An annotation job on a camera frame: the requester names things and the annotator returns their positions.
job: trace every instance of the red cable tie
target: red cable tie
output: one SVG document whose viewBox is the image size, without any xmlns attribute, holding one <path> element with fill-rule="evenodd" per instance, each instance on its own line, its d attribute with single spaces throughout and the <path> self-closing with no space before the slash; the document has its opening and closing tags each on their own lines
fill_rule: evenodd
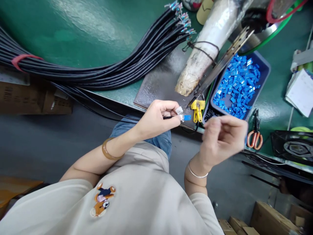
<svg viewBox="0 0 313 235">
<path fill-rule="evenodd" d="M 25 59 L 25 58 L 27 58 L 27 57 L 36 58 L 36 59 L 43 59 L 43 58 L 38 57 L 38 56 L 35 56 L 35 55 L 21 54 L 21 55 L 18 55 L 18 56 L 16 56 L 16 57 L 14 57 L 14 58 L 11 60 L 11 62 L 12 62 L 12 64 L 14 65 L 14 67 L 15 67 L 17 70 L 24 72 L 23 70 L 21 70 L 21 68 L 19 67 L 18 63 L 19 63 L 22 59 Z"/>
</svg>

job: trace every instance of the orange-handled scissors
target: orange-handled scissors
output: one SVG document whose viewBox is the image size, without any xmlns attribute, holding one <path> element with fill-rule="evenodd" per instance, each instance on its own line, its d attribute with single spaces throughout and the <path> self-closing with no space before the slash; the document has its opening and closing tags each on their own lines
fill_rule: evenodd
<svg viewBox="0 0 313 235">
<path fill-rule="evenodd" d="M 250 131 L 247 136 L 247 146 L 250 148 L 254 148 L 255 150 L 259 150 L 263 144 L 263 136 L 260 133 L 260 121 L 261 120 L 259 119 L 258 109 L 255 110 L 254 116 L 255 116 L 254 129 Z"/>
</svg>

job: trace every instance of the jeans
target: jeans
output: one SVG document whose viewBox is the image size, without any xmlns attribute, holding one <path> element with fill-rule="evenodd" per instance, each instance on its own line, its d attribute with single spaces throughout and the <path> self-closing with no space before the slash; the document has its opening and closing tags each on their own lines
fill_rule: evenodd
<svg viewBox="0 0 313 235">
<path fill-rule="evenodd" d="M 132 115 L 127 115 L 129 118 L 137 118 Z M 113 128 L 112 134 L 110 135 L 110 138 L 112 137 L 118 137 L 121 134 L 124 134 L 126 131 L 131 129 L 132 127 L 135 126 L 137 121 L 130 120 L 128 118 L 123 118 L 122 121 L 128 121 L 128 122 L 133 122 L 132 123 L 124 123 L 124 122 L 119 122 L 116 124 L 116 126 Z M 172 141 L 171 141 L 171 131 L 164 132 L 156 137 L 146 139 L 144 140 L 160 149 L 162 149 L 166 154 L 167 158 L 170 159 L 171 152 L 172 152 Z"/>
</svg>

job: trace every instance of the wrapped cylinder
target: wrapped cylinder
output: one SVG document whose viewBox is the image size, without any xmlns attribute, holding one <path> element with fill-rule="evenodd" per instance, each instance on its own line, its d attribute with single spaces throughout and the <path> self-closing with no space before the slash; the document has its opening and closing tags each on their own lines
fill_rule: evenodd
<svg viewBox="0 0 313 235">
<path fill-rule="evenodd" d="M 203 29 L 196 39 L 195 47 L 205 51 L 212 59 L 218 54 L 218 49 L 223 46 L 232 31 L 241 21 L 252 0 L 218 0 L 206 20 Z M 212 64 L 212 59 L 203 51 L 194 48 L 179 76 L 175 91 L 181 95 L 189 96 L 197 87 L 207 68 Z"/>
</svg>

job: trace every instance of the cartoon bear patch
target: cartoon bear patch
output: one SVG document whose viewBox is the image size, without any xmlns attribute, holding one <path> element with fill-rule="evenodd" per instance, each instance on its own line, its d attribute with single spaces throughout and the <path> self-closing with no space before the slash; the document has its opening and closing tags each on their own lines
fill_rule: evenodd
<svg viewBox="0 0 313 235">
<path fill-rule="evenodd" d="M 102 188 L 102 183 L 100 183 L 97 186 L 97 190 L 99 190 L 100 192 L 96 194 L 95 196 L 96 204 L 90 211 L 90 215 L 92 217 L 100 217 L 105 214 L 106 209 L 110 205 L 108 199 L 114 197 L 113 193 L 116 191 L 115 187 L 113 186 L 111 186 L 108 189 Z"/>
</svg>

